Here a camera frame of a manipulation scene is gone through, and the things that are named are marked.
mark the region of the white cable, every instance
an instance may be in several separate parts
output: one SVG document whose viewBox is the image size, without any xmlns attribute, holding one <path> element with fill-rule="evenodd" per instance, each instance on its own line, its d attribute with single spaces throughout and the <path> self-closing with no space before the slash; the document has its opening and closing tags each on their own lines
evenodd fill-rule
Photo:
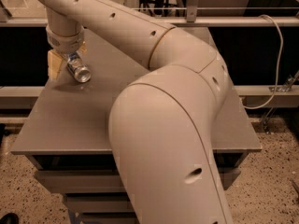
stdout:
<svg viewBox="0 0 299 224">
<path fill-rule="evenodd" d="M 265 19 L 268 19 L 271 22 L 273 22 L 273 24 L 278 29 L 278 34 L 279 34 L 279 37 L 280 37 L 280 48 L 279 48 L 278 59 L 277 59 L 277 71 L 276 71 L 276 78 L 275 78 L 275 86 L 274 86 L 274 89 L 273 89 L 271 97 L 265 103 L 263 103 L 262 105 L 253 106 L 253 107 L 243 105 L 246 109 L 258 109 L 258 108 L 263 108 L 264 106 L 268 105 L 272 101 L 272 99 L 274 98 L 274 96 L 275 96 L 275 94 L 277 92 L 277 87 L 278 87 L 278 76 L 279 76 L 279 67 L 280 67 L 280 57 L 281 57 L 281 53 L 282 53 L 282 49 L 283 49 L 283 36 L 282 36 L 282 33 L 280 31 L 280 28 L 279 28 L 278 24 L 270 16 L 268 16 L 268 15 L 261 15 L 261 17 L 265 18 Z"/>
</svg>

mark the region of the person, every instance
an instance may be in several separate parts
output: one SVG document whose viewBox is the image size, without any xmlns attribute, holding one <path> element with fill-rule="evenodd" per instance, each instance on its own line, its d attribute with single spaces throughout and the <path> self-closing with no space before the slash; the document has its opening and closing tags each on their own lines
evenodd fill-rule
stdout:
<svg viewBox="0 0 299 224">
<path fill-rule="evenodd" d="M 0 219 L 0 224 L 19 224 L 19 218 L 14 213 L 8 213 Z"/>
</svg>

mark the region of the floor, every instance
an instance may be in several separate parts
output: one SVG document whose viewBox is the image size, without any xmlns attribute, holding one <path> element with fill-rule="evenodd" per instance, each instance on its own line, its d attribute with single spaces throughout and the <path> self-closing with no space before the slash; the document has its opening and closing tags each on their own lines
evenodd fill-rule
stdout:
<svg viewBox="0 0 299 224">
<path fill-rule="evenodd" d="M 299 224 L 299 143 L 288 116 L 270 120 L 270 134 L 258 118 L 250 121 L 263 145 L 240 166 L 241 175 L 225 191 L 235 224 Z M 25 119 L 0 118 L 11 131 L 0 148 L 0 217 L 14 212 L 20 223 L 62 223 L 70 220 L 60 195 L 50 194 L 33 178 L 36 168 L 23 156 L 9 150 Z"/>
</svg>

